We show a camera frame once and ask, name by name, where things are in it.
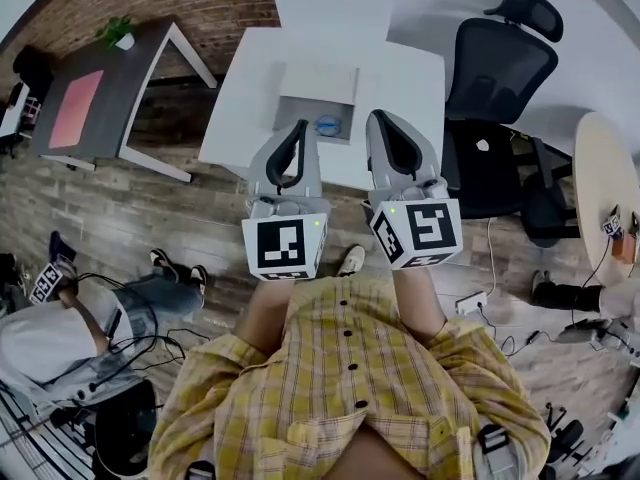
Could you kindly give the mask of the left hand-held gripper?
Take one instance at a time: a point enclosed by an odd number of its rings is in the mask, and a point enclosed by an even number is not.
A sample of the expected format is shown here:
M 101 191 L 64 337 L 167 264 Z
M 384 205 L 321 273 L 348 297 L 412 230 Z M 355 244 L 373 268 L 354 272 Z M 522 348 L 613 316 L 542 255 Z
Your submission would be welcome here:
M 254 155 L 255 194 L 320 194 L 319 154 L 307 120 L 276 131 Z M 249 200 L 242 230 L 250 273 L 263 281 L 316 277 L 328 231 L 324 198 L 262 195 Z

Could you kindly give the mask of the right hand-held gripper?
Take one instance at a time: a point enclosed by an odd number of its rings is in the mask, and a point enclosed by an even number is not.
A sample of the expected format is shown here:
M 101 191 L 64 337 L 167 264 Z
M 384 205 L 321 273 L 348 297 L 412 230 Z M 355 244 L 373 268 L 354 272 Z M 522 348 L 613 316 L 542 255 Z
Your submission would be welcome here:
M 435 266 L 460 253 L 459 201 L 449 196 L 446 181 L 438 177 L 440 165 L 431 142 L 385 110 L 369 115 L 366 139 L 374 186 L 369 227 L 390 268 Z

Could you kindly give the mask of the blue object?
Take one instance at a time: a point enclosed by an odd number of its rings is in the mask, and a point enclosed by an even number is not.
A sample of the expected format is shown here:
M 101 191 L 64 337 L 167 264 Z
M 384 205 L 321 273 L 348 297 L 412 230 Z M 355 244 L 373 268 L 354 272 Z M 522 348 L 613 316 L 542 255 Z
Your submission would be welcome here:
M 323 115 L 314 122 L 317 135 L 322 137 L 338 137 L 342 131 L 342 120 L 333 115 Z

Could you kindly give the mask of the grey box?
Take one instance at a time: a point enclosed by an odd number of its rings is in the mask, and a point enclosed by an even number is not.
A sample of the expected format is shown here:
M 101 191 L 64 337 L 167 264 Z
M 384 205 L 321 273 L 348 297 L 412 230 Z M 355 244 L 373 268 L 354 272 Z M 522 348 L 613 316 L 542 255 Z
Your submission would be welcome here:
M 273 130 L 304 119 L 319 141 L 347 145 L 351 137 L 358 75 L 356 67 L 287 63 L 279 86 Z M 338 137 L 316 134 L 314 122 L 323 115 L 337 116 L 342 120 L 342 131 Z

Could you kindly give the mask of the orange box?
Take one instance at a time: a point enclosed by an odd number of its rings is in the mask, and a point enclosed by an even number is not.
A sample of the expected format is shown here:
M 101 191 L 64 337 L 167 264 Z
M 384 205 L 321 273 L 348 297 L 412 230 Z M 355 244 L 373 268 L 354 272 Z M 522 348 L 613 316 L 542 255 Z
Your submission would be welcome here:
M 612 257 L 625 265 L 636 262 L 637 234 L 630 231 L 620 231 L 614 236 Z

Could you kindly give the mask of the person's white shoe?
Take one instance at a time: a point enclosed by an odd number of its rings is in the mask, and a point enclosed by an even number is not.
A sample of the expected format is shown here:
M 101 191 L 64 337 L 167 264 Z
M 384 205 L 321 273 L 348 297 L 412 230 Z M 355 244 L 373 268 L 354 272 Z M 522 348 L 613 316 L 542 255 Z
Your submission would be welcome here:
M 336 274 L 337 277 L 346 277 L 358 273 L 365 261 L 366 251 L 363 246 L 355 245 L 346 254 Z

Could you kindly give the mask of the black mesh office chair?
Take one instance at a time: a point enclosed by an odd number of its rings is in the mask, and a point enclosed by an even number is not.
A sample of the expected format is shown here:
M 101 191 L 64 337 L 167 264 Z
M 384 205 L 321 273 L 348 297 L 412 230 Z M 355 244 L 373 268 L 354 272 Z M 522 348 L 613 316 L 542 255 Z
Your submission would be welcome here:
M 558 65 L 560 13 L 547 0 L 502 0 L 483 17 L 463 21 L 445 104 L 442 175 L 465 219 L 514 214 L 523 204 L 520 168 L 545 153 L 517 154 L 512 129 Z

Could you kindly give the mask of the dark table with white legs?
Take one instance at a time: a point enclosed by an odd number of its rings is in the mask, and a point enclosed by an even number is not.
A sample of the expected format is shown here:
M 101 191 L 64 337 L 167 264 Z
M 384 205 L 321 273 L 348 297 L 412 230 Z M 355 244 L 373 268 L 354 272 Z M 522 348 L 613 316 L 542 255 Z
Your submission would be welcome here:
M 128 51 L 94 41 L 64 57 L 42 103 L 31 138 L 31 149 L 43 158 L 89 171 L 88 160 L 121 159 L 188 183 L 191 174 L 144 154 L 128 144 L 136 113 L 151 75 L 171 42 L 195 73 L 211 89 L 217 80 L 171 16 L 144 22 L 134 29 L 135 44 Z M 51 149 L 49 140 L 69 83 L 94 71 L 103 76 L 94 96 L 80 142 Z

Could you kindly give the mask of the round beige table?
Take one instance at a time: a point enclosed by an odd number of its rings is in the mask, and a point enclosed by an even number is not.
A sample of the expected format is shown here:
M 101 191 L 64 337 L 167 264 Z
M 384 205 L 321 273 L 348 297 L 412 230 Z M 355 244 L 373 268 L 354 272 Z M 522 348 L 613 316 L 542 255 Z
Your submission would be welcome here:
M 632 271 L 611 254 L 602 224 L 618 209 L 622 228 L 640 218 L 640 183 L 626 143 L 615 126 L 596 112 L 578 123 L 573 153 L 573 184 L 578 224 L 597 281 L 605 286 L 627 279 Z

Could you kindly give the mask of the green plant in white pot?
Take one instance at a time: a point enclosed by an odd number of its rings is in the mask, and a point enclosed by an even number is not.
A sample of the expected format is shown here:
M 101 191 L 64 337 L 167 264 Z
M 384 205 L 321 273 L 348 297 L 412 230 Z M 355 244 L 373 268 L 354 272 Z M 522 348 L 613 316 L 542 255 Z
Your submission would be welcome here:
M 96 38 L 110 48 L 130 50 L 135 44 L 133 25 L 128 15 L 112 17 L 96 32 Z

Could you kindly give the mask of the pink mat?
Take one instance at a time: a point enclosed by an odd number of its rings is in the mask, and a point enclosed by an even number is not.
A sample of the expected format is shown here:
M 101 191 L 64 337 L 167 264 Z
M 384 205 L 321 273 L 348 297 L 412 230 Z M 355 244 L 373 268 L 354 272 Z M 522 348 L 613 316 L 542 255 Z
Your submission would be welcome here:
M 62 99 L 49 140 L 51 149 L 77 145 L 104 71 L 72 80 Z

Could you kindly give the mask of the yellow plaid shirt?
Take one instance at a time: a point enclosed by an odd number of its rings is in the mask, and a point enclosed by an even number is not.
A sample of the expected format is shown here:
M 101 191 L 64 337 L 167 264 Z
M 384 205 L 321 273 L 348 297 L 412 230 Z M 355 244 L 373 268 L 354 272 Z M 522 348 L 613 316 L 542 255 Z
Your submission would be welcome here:
M 273 353 L 234 334 L 192 348 L 154 431 L 150 480 L 320 478 L 369 427 L 428 480 L 485 480 L 478 437 L 536 480 L 550 434 L 515 370 L 478 323 L 452 319 L 432 338 L 402 323 L 390 286 L 358 275 L 299 286 Z

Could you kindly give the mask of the grey flat device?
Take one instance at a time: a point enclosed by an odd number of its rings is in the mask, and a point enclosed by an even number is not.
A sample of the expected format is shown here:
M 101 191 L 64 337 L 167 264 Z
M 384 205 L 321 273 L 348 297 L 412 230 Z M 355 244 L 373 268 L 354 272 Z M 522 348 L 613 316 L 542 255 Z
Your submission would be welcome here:
M 640 359 L 640 333 L 623 319 L 582 320 L 565 327 L 555 341 L 561 344 L 590 343 L 596 348 Z

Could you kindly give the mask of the black chair with star base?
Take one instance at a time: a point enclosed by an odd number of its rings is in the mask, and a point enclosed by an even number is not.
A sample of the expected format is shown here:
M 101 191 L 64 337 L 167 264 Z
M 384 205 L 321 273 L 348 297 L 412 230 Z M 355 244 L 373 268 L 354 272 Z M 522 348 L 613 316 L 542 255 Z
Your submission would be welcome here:
M 546 426 L 551 434 L 550 451 L 546 463 L 554 464 L 559 460 L 566 460 L 583 443 L 581 437 L 584 427 L 577 419 L 560 427 L 567 410 L 564 407 L 555 409 L 551 402 L 547 402 L 545 407 L 547 409 Z

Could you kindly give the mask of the white metal rack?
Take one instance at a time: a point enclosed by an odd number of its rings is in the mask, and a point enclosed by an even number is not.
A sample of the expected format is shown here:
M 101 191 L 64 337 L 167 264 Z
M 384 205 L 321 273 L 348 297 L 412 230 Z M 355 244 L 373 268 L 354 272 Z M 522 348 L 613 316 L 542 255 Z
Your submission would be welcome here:
M 94 480 L 94 447 L 81 424 L 56 427 L 21 393 L 0 382 L 0 450 L 15 452 L 36 480 Z

